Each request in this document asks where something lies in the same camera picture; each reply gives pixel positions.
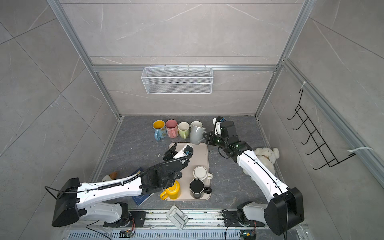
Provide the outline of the pink cartoon mug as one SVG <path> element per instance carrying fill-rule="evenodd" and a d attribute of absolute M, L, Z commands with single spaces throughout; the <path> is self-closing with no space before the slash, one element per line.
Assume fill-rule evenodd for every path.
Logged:
<path fill-rule="evenodd" d="M 179 135 L 178 122 L 173 119 L 166 121 L 166 130 L 169 138 L 177 138 Z"/>

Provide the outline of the white mug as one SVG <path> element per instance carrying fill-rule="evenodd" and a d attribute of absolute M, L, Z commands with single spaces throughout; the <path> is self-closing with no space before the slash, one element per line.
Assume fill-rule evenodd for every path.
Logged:
<path fill-rule="evenodd" d="M 193 175 L 196 179 L 200 180 L 211 180 L 213 175 L 208 172 L 208 170 L 203 166 L 198 166 L 193 170 Z"/>

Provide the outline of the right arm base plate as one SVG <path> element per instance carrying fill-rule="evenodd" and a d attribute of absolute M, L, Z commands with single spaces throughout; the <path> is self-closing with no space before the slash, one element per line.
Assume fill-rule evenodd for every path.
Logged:
<path fill-rule="evenodd" d="M 225 227 L 264 227 L 265 224 L 258 221 L 250 221 L 238 211 L 221 211 Z"/>

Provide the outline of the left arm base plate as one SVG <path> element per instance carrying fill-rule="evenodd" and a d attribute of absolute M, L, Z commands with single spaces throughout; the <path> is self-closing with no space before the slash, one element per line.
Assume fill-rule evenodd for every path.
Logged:
<path fill-rule="evenodd" d="M 109 224 L 104 222 L 103 227 L 111 228 L 131 228 L 135 224 L 136 228 L 142 228 L 146 219 L 146 211 L 133 211 L 129 212 L 127 217 L 122 217 L 120 220 L 115 223 Z"/>

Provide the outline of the blue mug yellow inside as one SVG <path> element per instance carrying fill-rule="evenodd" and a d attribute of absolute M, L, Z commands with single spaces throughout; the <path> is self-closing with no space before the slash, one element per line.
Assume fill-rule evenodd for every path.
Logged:
<path fill-rule="evenodd" d="M 160 141 L 167 136 L 167 130 L 165 126 L 165 122 L 162 120 L 157 120 L 153 123 L 153 128 L 155 130 L 155 139 L 156 141 Z"/>

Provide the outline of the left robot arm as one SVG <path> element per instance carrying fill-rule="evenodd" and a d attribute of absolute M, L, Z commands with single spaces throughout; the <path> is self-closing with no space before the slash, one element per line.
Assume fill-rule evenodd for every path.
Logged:
<path fill-rule="evenodd" d="M 172 187 L 182 177 L 181 171 L 187 167 L 193 153 L 194 149 L 189 144 L 178 152 L 172 147 L 165 153 L 164 162 L 122 179 L 98 183 L 81 183 L 79 178 L 67 180 L 55 196 L 52 226 L 64 227 L 79 220 L 101 220 L 114 225 L 128 219 L 127 206 L 107 202 L 153 194 Z"/>

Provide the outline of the light green mug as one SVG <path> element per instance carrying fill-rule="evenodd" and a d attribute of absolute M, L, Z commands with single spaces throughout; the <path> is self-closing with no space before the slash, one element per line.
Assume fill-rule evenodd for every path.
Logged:
<path fill-rule="evenodd" d="M 190 135 L 190 124 L 187 122 L 181 122 L 178 124 L 178 132 L 181 138 L 187 139 Z"/>

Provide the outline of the dark green mug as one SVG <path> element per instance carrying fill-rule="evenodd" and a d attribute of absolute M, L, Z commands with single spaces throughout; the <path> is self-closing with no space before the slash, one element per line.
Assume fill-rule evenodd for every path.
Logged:
<path fill-rule="evenodd" d="M 193 122 L 191 123 L 191 127 L 202 128 L 202 127 L 203 127 L 203 124 L 202 124 L 200 121 L 193 121 Z"/>

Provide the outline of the grey mug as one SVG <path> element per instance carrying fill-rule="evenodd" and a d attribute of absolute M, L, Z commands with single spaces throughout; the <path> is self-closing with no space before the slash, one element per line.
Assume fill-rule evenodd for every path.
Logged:
<path fill-rule="evenodd" d="M 202 125 L 191 125 L 190 141 L 194 145 L 199 145 L 205 141 L 204 134 L 206 129 Z"/>

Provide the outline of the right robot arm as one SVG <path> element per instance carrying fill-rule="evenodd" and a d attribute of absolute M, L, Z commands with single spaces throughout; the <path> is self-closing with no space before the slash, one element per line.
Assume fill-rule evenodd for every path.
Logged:
<path fill-rule="evenodd" d="M 234 122 L 218 116 L 213 119 L 214 131 L 204 135 L 207 145 L 217 146 L 237 165 L 243 168 L 259 186 L 267 204 L 246 202 L 238 206 L 238 219 L 266 224 L 280 236 L 302 223 L 305 219 L 303 194 L 298 188 L 289 188 L 279 180 L 257 157 L 252 148 L 240 141 Z"/>

